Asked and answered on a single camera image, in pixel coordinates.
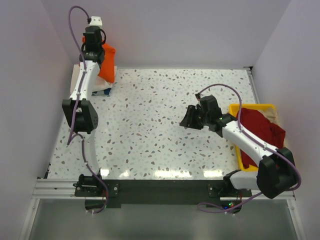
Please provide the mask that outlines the orange t shirt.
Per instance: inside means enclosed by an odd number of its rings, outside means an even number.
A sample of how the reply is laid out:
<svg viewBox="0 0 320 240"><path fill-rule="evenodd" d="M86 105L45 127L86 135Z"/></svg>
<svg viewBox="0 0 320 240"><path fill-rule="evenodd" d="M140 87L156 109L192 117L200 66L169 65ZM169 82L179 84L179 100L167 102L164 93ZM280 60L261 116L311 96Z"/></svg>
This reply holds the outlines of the orange t shirt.
<svg viewBox="0 0 320 240"><path fill-rule="evenodd" d="M111 85L115 82L116 76L116 49L108 45L108 43L104 43L102 47L104 49L104 61L101 65L100 72L95 79L95 85Z"/></svg>

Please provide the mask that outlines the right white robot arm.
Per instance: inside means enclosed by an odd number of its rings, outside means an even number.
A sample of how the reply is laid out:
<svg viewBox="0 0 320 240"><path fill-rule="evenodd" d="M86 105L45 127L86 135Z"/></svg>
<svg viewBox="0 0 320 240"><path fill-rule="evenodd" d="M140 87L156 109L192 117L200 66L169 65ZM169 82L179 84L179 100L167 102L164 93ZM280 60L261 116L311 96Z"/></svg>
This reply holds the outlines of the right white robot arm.
<svg viewBox="0 0 320 240"><path fill-rule="evenodd" d="M179 124L181 127L201 130L204 127L221 138L235 144L257 165L258 170L246 172L234 170L223 177L223 192L230 197L240 190L259 190L269 199L298 188L301 183L292 152L262 140L237 117L223 114L217 99L210 95L198 99L197 105L189 105Z"/></svg>

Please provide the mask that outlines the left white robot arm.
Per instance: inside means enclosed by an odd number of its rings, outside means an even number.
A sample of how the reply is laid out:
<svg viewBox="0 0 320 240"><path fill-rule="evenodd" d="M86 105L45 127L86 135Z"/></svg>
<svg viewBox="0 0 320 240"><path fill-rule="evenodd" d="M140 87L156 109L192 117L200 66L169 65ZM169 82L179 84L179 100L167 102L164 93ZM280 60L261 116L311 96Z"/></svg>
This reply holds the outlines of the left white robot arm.
<svg viewBox="0 0 320 240"><path fill-rule="evenodd" d="M75 185L78 191L87 191L92 196L99 196L106 185L100 176L100 168L96 158L95 131L99 116L90 101L93 87L101 65L105 58L103 44L106 42L105 32L96 25L85 28L84 42L79 49L79 74L75 87L68 99L62 101L62 110L70 127L67 144L74 138L81 141L81 155L91 177L80 175Z"/></svg>

